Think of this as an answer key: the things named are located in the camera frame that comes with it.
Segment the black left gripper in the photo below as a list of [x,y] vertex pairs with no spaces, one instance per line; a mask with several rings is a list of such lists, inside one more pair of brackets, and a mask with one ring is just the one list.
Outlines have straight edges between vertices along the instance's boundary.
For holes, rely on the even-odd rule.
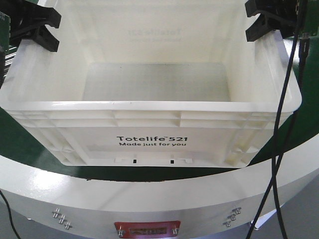
[[59,28],[60,22],[61,14],[52,7],[27,0],[1,0],[0,46],[18,47],[25,39],[34,41],[50,52],[57,52],[59,40],[44,25]]

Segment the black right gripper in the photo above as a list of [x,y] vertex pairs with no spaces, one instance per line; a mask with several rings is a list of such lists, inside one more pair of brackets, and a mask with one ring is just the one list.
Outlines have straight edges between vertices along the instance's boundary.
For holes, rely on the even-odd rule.
[[245,2],[247,17],[257,14],[271,17],[271,27],[265,17],[258,17],[245,31],[246,40],[254,42],[267,33],[278,30],[283,39],[294,36],[298,13],[303,0],[248,0]]

